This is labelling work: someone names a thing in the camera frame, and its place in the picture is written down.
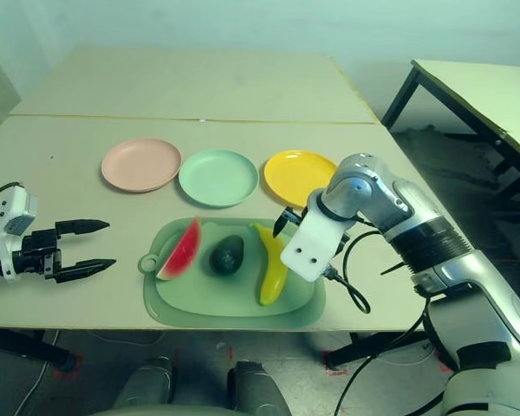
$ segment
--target white wall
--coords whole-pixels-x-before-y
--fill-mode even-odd
[[[520,65],[520,0],[0,0],[21,96],[76,45],[323,52],[381,116],[414,57]],[[418,92],[397,128],[461,129],[446,115]]]

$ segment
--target plate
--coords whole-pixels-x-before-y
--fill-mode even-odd
[[[179,172],[183,191],[209,206],[236,205],[258,186],[258,170],[242,154],[229,150],[205,150],[193,154]]]
[[[271,157],[263,169],[268,187],[287,205],[304,208],[310,193],[328,185],[337,165],[318,153],[288,150]]]
[[[172,180],[181,167],[181,153],[167,141],[129,140],[111,149],[102,160],[102,176],[129,192],[149,192]]]

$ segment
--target tabletop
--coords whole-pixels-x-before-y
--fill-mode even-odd
[[[76,50],[11,113],[379,124],[328,56],[199,49]]]
[[[420,59],[412,64],[520,152],[520,67]]]
[[[65,219],[108,221],[111,226],[105,230],[63,237],[62,258],[65,265],[97,257],[116,258],[117,263],[69,283],[56,284],[30,274],[19,283],[0,282],[1,327],[170,328],[146,312],[143,277],[137,271],[137,261],[148,252],[159,228],[175,218],[195,215],[275,219],[281,213],[283,205],[268,195],[265,186],[242,204],[225,209],[195,205],[183,195],[177,180],[149,193],[116,191],[101,178],[101,159],[116,144],[138,137],[168,140],[184,159],[206,148],[231,149],[249,157],[258,169],[273,154],[293,148],[319,152],[335,162],[351,153],[372,153],[437,201],[381,125],[11,116],[0,126],[0,185],[21,180],[39,198],[39,213],[29,231]],[[366,227],[358,224],[351,235],[364,231]],[[348,274],[372,303],[372,313],[363,315],[342,286],[326,282],[322,317],[300,330],[408,328],[424,305],[413,291],[408,270],[380,276],[399,260],[382,238],[363,241],[350,258]]]

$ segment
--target green plate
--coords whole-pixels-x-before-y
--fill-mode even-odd
[[[166,225],[153,241],[150,252],[139,261],[145,275],[145,305],[156,321],[181,328],[299,328],[317,320],[325,306],[323,280],[308,283],[289,271],[277,301],[262,306],[258,297],[268,256],[257,232],[266,219],[201,218],[202,239],[195,262],[171,281],[155,277],[192,218]],[[237,234],[244,240],[244,260],[231,276],[217,276],[209,263],[213,247],[223,238]]]
[[[179,170],[179,183],[195,201],[209,206],[243,202],[258,187],[258,170],[242,154],[204,150],[193,154]]]

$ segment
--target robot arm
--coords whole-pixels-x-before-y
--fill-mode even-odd
[[[57,248],[61,235],[93,232],[109,224],[94,219],[60,221],[54,229],[33,231],[22,237],[35,219],[37,199],[22,186],[6,186],[9,185],[13,186],[0,204],[0,276],[7,282],[17,282],[20,273],[32,272],[65,283],[91,276],[115,263],[113,259],[93,259],[62,267],[62,253]]]
[[[520,299],[479,250],[473,250],[413,183],[392,175],[365,153],[344,159],[327,188],[309,196],[281,259],[314,281],[331,270],[345,231],[361,213],[413,272],[414,289],[430,302],[424,326],[457,372],[443,414],[520,414]]]

